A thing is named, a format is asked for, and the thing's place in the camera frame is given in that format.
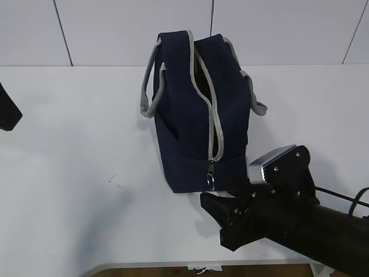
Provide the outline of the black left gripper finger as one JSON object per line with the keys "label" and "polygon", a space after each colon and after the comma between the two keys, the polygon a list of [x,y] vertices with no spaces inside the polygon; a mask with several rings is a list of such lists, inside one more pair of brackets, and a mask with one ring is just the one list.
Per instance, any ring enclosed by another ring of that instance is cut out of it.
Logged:
{"label": "black left gripper finger", "polygon": [[6,132],[12,131],[22,118],[22,112],[0,84],[0,128]]}

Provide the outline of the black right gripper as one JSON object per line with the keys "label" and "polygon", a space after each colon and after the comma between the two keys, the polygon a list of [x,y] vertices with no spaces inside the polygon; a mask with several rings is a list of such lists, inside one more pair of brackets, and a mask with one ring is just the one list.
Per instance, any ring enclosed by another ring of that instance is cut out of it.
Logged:
{"label": "black right gripper", "polygon": [[220,244],[235,251],[268,238],[293,247],[303,216],[315,205],[286,203],[274,196],[252,193],[249,182],[235,185],[235,197],[200,194],[201,207],[220,225]]}

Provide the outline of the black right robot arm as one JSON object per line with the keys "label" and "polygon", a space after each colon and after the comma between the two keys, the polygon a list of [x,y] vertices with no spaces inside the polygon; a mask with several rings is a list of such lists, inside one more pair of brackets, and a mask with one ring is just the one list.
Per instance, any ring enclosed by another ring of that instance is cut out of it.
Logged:
{"label": "black right robot arm", "polygon": [[297,192],[203,192],[201,207],[220,226],[220,245],[231,250],[269,239],[350,276],[368,276],[368,218],[320,205]]}

